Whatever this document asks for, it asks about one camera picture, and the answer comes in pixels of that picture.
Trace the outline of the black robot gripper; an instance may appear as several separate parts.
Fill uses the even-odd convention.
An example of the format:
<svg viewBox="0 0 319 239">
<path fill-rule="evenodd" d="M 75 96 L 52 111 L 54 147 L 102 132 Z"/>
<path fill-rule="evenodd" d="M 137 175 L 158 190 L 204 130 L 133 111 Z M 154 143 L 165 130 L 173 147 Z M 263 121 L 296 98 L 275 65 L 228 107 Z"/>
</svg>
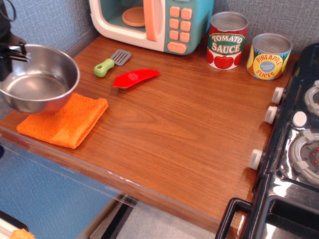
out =
<svg viewBox="0 0 319 239">
<path fill-rule="evenodd" d="M 28 62 L 26 41 L 11 32 L 11 22 L 16 19 L 16 10 L 11 1 L 7 1 L 12 8 L 13 16 L 8 16 L 5 3 L 0 1 L 0 81 L 3 82 L 12 72 L 12 60 Z"/>
</svg>

